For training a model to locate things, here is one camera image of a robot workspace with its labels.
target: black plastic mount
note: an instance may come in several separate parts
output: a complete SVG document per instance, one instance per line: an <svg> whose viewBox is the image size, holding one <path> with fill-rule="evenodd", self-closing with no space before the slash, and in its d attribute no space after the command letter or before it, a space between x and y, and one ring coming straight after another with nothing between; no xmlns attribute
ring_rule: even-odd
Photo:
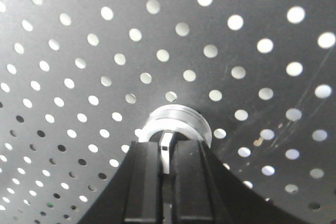
<svg viewBox="0 0 336 224"><path fill-rule="evenodd" d="M158 143L132 142L114 178L79 221L92 223L307 224L247 188L197 141L176 142L169 180L161 173Z"/></svg>

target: dark hole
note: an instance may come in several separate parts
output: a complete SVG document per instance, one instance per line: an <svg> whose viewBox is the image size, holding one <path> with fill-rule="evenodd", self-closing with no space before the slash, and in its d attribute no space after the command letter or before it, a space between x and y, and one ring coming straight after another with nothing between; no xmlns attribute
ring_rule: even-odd
<svg viewBox="0 0 336 224"><path fill-rule="evenodd" d="M14 130L10 130L9 133L13 136L13 137L16 137L16 132Z"/></svg>
<svg viewBox="0 0 336 224"><path fill-rule="evenodd" d="M97 191L97 189L95 188L95 186L88 186L90 191Z"/></svg>
<svg viewBox="0 0 336 224"><path fill-rule="evenodd" d="M66 150L65 146L61 145L61 144L57 148L60 152L65 152L65 150Z"/></svg>
<svg viewBox="0 0 336 224"><path fill-rule="evenodd" d="M56 165L56 161L55 161L53 158L50 158L50 159L49 159L49 162L50 162L51 164L53 164L53 165Z"/></svg>
<svg viewBox="0 0 336 224"><path fill-rule="evenodd" d="M77 175L75 173L73 173L73 172L69 172L69 176L71 178L77 178Z"/></svg>
<svg viewBox="0 0 336 224"><path fill-rule="evenodd" d="M100 174L98 174L98 177L99 177L100 179L107 179L107 176L106 176L105 173L100 173Z"/></svg>
<svg viewBox="0 0 336 224"><path fill-rule="evenodd" d="M20 115L17 115L16 116L16 120L19 122L19 123L23 123L25 120L23 119L23 117L22 116L20 116Z"/></svg>
<svg viewBox="0 0 336 224"><path fill-rule="evenodd" d="M46 136L46 133L44 133L44 132L41 131L41 130L38 130L38 131L37 131L37 135L39 135L40 137L45 137L45 136Z"/></svg>
<svg viewBox="0 0 336 224"><path fill-rule="evenodd" d="M60 198L61 198L61 196L60 196L59 194L54 194L54 197L55 197L56 199L60 199Z"/></svg>
<svg viewBox="0 0 336 224"><path fill-rule="evenodd" d="M320 204L318 204L316 202L309 203L308 207L311 210L319 210L321 208Z"/></svg>
<svg viewBox="0 0 336 224"><path fill-rule="evenodd" d="M29 146L33 151L37 151L36 150L36 147L34 146L34 144L30 144L30 146Z"/></svg>
<svg viewBox="0 0 336 224"><path fill-rule="evenodd" d="M86 165L86 161L84 159L82 159L82 158L78 160L78 163L80 165Z"/></svg>

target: perforated metal sheet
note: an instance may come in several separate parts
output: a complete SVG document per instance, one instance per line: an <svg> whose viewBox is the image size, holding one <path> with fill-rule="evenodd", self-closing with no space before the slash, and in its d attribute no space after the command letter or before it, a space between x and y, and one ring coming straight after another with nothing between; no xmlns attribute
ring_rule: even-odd
<svg viewBox="0 0 336 224"><path fill-rule="evenodd" d="M76 223L172 102L203 114L247 186L334 223L335 13L335 0L0 0L2 223Z"/></svg>

